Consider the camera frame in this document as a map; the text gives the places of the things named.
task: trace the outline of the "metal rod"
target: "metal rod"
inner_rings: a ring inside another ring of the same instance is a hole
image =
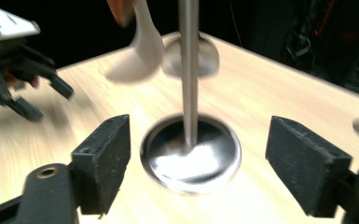
[[[182,91],[187,148],[197,145],[199,73],[199,0],[179,0]]]

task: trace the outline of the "human hand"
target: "human hand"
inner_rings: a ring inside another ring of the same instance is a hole
[[[126,27],[130,24],[134,11],[133,1],[134,0],[106,0],[112,11],[113,16],[117,24],[121,27]]]

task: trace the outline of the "white ladle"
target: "white ladle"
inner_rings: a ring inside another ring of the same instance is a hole
[[[118,82],[132,82],[149,77],[159,67],[164,44],[152,22],[146,0],[134,0],[136,32],[130,47],[122,52],[121,61],[112,65],[106,78]]]

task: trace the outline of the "white object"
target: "white object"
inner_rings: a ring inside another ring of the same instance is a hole
[[[134,0],[136,17],[135,37],[122,61],[113,64],[106,77],[112,81],[137,81],[144,79],[159,67],[164,54],[164,44],[152,22],[146,0]]]
[[[0,40],[39,33],[40,29],[34,21],[27,21],[0,9]]]

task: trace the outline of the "shiny metal dish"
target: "shiny metal dish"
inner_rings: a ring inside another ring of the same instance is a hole
[[[144,169],[176,192],[199,194],[223,187],[241,165],[237,136],[220,121],[199,116],[197,139],[193,148],[186,147],[182,116],[162,121],[142,144]]]

